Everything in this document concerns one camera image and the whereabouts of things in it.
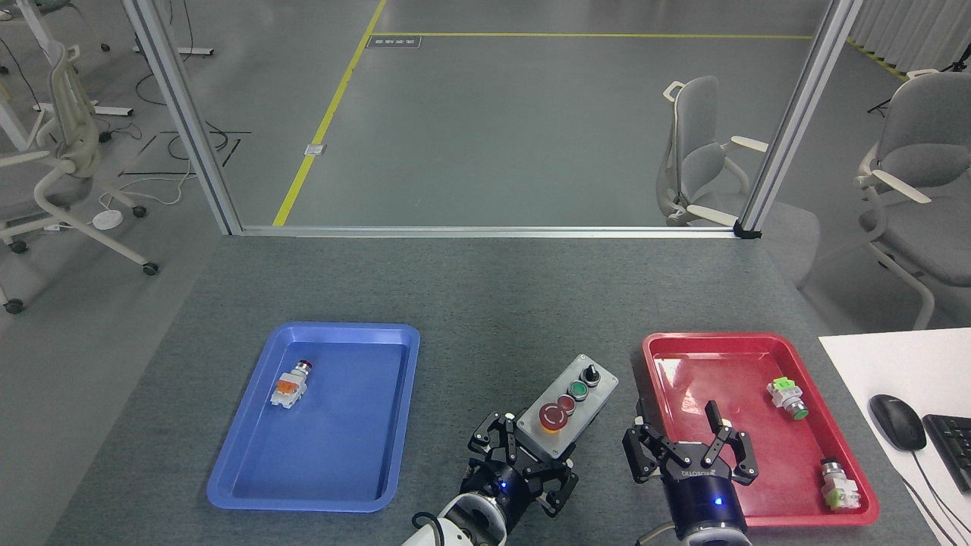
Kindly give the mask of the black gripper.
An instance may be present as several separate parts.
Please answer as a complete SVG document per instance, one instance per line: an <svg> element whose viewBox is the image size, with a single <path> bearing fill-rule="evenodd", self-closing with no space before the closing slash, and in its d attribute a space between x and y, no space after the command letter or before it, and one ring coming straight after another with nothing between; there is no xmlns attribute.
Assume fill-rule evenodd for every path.
<svg viewBox="0 0 971 546"><path fill-rule="evenodd" d="M483 459L468 460L459 512L482 531L512 532L534 501L555 518L578 484L570 457L541 463L523 457L521 448L512 413L489 414L471 435L468 449Z"/></svg>
<svg viewBox="0 0 971 546"><path fill-rule="evenodd" d="M622 436L632 479L644 484L660 467L671 519L682 542L748 542L746 524L732 481L749 486L759 477L748 432L738 431L721 417L717 402L706 404L706 418L715 439L703 456L691 460L675 442L646 421L648 404L636 403L636 417ZM735 466L719 459L731 447Z"/></svg>

